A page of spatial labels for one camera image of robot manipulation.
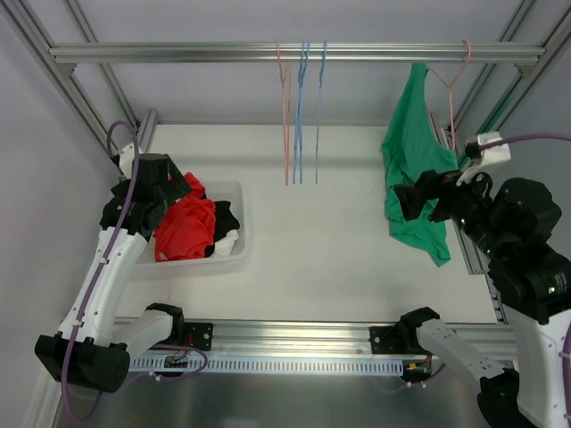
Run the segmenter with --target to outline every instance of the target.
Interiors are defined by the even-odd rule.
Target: green shirt
[[[426,64],[413,64],[409,81],[396,106],[391,125],[381,144],[385,162],[387,196],[385,215],[395,239],[430,254],[438,266],[450,260],[446,245],[446,225],[428,220],[437,200],[429,201],[419,218],[405,221],[393,186],[414,184],[429,169],[446,172],[458,168],[456,154],[434,138],[425,103]]]

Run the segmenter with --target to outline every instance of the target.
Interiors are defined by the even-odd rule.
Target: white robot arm
[[[562,358],[569,358],[563,347],[571,325],[571,262],[546,243],[561,209],[543,184],[523,178],[511,178],[490,197],[485,171],[509,160],[501,141],[497,133],[478,136],[467,146],[472,161],[464,172],[427,171],[394,190],[407,220],[438,199],[429,219],[451,218],[487,255],[516,335],[519,374],[477,352],[429,308],[403,316],[386,340],[438,356],[477,394],[492,427],[567,427]]]
[[[127,177],[132,157],[124,158],[132,153],[131,149],[127,147],[118,159]],[[120,298],[141,252],[167,209],[191,192],[168,155],[143,154],[138,160],[128,214],[121,224],[119,218],[129,184],[130,180],[124,180],[112,188],[114,197],[103,208],[95,255],[70,312],[55,336],[41,335],[37,340],[36,355],[56,381],[62,379],[62,371],[67,369],[71,384],[115,392],[125,380],[132,358],[165,340],[184,344],[182,309],[165,304],[149,306],[139,319],[113,331]],[[79,314],[89,292],[85,310]],[[66,366],[69,346],[71,354]]]

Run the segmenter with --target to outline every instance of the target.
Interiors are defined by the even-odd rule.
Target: pink hanger
[[[282,116],[284,124],[284,176],[285,185],[289,182],[289,116],[292,110],[292,66],[287,64],[282,67],[282,57],[279,49],[279,41],[276,42],[277,65],[279,66],[279,80],[282,84]]]
[[[460,69],[460,71],[458,72],[458,74],[452,80],[452,82],[450,84],[446,83],[446,81],[440,76],[440,74],[438,74],[432,67],[430,68],[430,70],[440,79],[440,81],[443,82],[443,84],[446,87],[448,87],[448,99],[450,101],[450,128],[451,128],[451,135],[452,135],[452,150],[454,150],[454,151],[456,150],[456,130],[454,128],[454,106],[453,106],[453,101],[452,101],[452,91],[454,90],[454,87],[456,86],[456,82],[458,81],[458,78],[462,75],[462,73],[464,72],[464,70],[466,69],[468,64],[470,63],[470,59],[472,58],[472,45],[467,40],[462,40],[462,43],[468,47],[468,57],[466,58],[464,65],[462,66],[462,68]]]

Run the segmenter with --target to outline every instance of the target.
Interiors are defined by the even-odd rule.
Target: white cloth
[[[234,248],[234,243],[238,240],[239,237],[240,236],[238,235],[237,230],[230,230],[226,234],[226,237],[214,243],[214,253],[212,254],[212,257],[229,256],[232,253],[232,249]]]

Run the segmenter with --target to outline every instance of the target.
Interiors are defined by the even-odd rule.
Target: white table surface
[[[303,185],[284,185],[282,135],[280,126],[158,126],[151,152],[168,153],[183,173],[242,181],[250,255],[218,276],[136,276],[119,317],[162,301],[191,318],[380,322],[429,306],[448,322],[496,322],[485,278],[468,274],[452,224],[452,259],[439,268],[389,236],[385,128],[322,127],[318,185],[315,127],[304,127]]]

